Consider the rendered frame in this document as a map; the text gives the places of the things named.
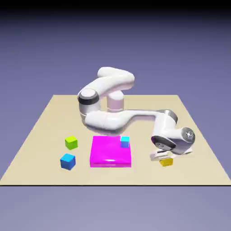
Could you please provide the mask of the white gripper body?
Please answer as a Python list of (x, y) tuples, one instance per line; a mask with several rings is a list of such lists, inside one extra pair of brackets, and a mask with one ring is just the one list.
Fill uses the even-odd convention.
[(164, 159), (170, 158), (169, 152), (166, 150), (155, 150), (153, 153), (150, 154), (151, 161), (160, 161)]

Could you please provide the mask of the small yellow cube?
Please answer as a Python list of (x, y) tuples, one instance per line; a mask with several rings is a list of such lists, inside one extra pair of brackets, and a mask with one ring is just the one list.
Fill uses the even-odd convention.
[(171, 166), (173, 165), (173, 158), (161, 159), (159, 162), (163, 167)]

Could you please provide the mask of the small cyan cube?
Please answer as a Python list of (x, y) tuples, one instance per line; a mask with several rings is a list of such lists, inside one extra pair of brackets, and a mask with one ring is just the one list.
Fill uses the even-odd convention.
[(129, 136), (120, 137), (120, 147), (121, 148), (129, 148), (129, 143), (130, 143)]

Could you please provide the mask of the small green cube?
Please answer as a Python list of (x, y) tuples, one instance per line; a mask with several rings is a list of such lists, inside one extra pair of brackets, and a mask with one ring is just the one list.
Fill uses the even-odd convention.
[(78, 147), (78, 140), (75, 136), (69, 136), (65, 138), (65, 146), (69, 149), (75, 149)]

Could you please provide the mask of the small blue cube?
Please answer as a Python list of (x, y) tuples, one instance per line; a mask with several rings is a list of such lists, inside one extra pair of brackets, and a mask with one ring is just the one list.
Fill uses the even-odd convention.
[(75, 156), (66, 153), (61, 159), (60, 159), (60, 165), (61, 168), (64, 168), (66, 170), (71, 170), (76, 164)]

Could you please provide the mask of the large magenta box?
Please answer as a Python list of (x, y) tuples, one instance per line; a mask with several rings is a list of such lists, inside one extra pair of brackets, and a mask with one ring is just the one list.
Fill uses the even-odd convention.
[(120, 147), (121, 136), (93, 136), (90, 167), (131, 167), (131, 148)]

